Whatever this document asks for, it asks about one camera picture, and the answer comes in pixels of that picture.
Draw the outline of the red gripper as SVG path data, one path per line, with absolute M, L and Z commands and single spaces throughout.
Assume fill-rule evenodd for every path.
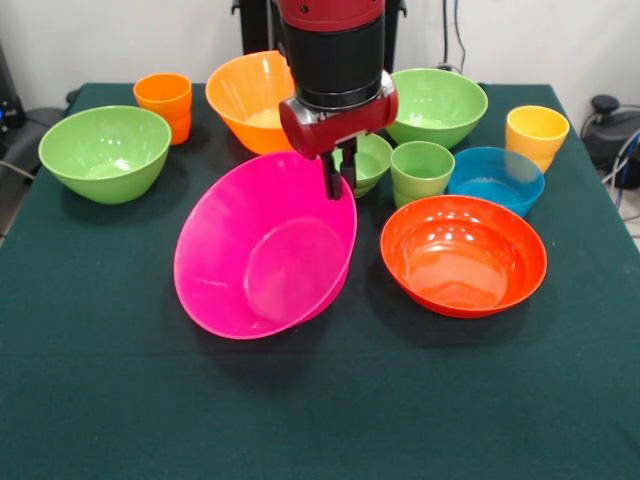
M 381 91 L 370 102 L 344 111 L 321 112 L 305 106 L 292 97 L 279 104 L 282 128 L 290 145 L 303 157 L 320 155 L 326 196 L 339 200 L 342 177 L 348 184 L 356 183 L 357 137 L 373 133 L 392 124 L 399 110 L 398 92 L 391 75 L 383 70 Z M 335 167 L 332 151 L 340 144 L 340 173 Z

